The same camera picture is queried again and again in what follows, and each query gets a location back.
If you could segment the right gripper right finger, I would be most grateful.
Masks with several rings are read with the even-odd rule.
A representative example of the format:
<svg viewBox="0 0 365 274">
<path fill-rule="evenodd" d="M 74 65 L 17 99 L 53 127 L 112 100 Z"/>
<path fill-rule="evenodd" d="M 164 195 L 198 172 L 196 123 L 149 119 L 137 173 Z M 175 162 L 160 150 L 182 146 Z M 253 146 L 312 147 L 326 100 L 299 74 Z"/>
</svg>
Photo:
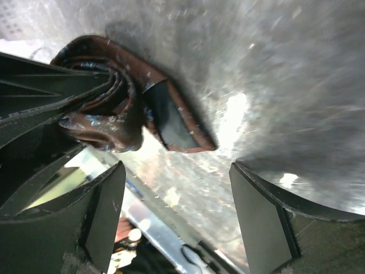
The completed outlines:
<svg viewBox="0 0 365 274">
<path fill-rule="evenodd" d="M 364 273 L 364 216 L 312 202 L 241 163 L 229 170 L 251 273 Z"/>
</svg>

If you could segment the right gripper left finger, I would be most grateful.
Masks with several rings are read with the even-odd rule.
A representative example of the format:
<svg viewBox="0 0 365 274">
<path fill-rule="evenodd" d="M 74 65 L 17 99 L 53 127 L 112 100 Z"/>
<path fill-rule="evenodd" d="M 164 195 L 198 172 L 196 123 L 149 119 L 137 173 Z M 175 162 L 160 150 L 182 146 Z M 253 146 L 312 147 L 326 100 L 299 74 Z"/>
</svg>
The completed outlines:
<svg viewBox="0 0 365 274">
<path fill-rule="evenodd" d="M 125 177 L 118 162 L 93 181 L 1 221 L 1 273 L 106 273 Z"/>
</svg>

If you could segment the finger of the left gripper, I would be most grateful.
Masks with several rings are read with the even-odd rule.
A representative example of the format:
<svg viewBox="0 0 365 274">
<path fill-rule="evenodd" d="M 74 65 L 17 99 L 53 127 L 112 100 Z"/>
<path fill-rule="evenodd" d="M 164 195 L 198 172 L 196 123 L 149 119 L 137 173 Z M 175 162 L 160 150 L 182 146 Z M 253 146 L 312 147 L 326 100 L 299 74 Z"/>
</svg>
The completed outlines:
<svg viewBox="0 0 365 274">
<path fill-rule="evenodd" d="M 110 86 L 104 72 L 79 71 L 1 53 L 1 123 L 71 109 Z"/>
<path fill-rule="evenodd" d="M 62 114 L 1 119 L 1 216 L 25 209 L 82 146 L 62 133 Z"/>
</svg>

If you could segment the brown floral tie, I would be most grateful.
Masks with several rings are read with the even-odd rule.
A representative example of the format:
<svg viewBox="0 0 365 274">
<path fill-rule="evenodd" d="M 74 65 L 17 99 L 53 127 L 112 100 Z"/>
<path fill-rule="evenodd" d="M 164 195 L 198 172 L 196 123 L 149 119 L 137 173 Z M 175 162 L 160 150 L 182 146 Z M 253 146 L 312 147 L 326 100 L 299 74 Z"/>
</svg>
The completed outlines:
<svg viewBox="0 0 365 274">
<path fill-rule="evenodd" d="M 105 37 L 85 35 L 71 41 L 53 65 L 106 72 L 110 87 L 59 126 L 69 137 L 98 150 L 138 150 L 147 129 L 168 151 L 214 151 L 217 145 L 174 82 L 161 70 Z"/>
</svg>

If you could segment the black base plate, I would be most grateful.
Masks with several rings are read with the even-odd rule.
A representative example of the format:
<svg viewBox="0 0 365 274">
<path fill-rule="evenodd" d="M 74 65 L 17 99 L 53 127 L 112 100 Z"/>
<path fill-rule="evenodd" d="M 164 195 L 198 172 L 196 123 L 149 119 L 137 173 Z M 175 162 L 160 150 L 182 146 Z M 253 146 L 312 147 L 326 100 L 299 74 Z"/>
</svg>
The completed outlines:
<svg viewBox="0 0 365 274">
<path fill-rule="evenodd" d="M 123 214 L 178 273 L 249 273 L 207 242 L 129 168 L 125 171 Z"/>
</svg>

